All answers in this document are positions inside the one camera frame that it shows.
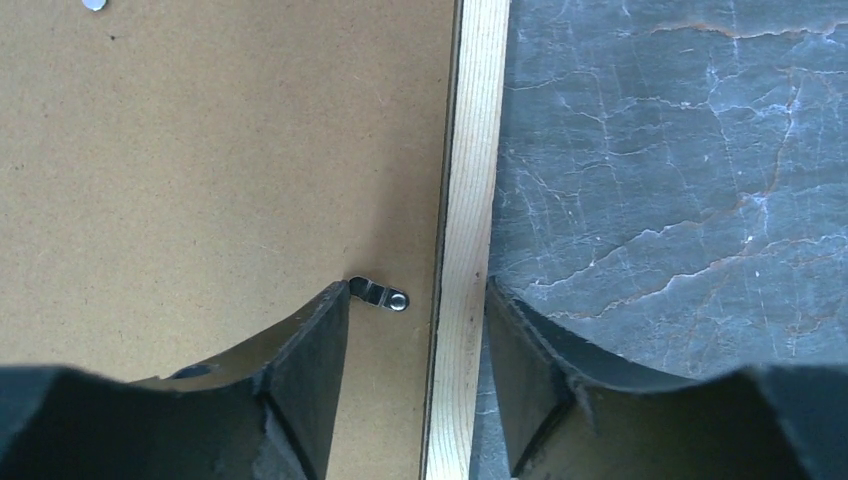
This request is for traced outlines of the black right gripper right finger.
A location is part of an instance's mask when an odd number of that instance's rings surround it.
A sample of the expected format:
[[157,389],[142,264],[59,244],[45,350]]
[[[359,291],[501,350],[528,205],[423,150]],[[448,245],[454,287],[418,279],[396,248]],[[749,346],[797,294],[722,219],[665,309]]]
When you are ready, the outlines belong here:
[[495,279],[485,316],[516,479],[843,479],[845,365],[695,380],[613,354]]

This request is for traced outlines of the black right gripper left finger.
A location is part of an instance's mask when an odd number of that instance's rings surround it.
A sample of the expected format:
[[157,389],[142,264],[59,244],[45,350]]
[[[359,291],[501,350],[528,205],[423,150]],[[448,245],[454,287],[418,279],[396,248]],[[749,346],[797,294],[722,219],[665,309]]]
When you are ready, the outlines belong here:
[[1,371],[5,479],[322,479],[347,346],[349,286],[166,377],[59,365]]

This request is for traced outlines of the brown frame backing board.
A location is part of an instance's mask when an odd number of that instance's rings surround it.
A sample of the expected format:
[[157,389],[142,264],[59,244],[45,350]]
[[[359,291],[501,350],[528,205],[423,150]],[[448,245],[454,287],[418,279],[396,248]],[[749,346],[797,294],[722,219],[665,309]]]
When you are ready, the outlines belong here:
[[1,360],[165,376],[332,281],[328,475],[420,472],[454,5],[5,1]]

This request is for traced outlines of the light wooden picture frame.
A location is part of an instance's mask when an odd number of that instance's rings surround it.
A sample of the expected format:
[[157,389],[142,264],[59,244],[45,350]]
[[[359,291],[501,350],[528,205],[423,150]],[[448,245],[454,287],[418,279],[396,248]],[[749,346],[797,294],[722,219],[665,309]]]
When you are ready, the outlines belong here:
[[423,479],[470,474],[510,4],[454,9],[430,352]]

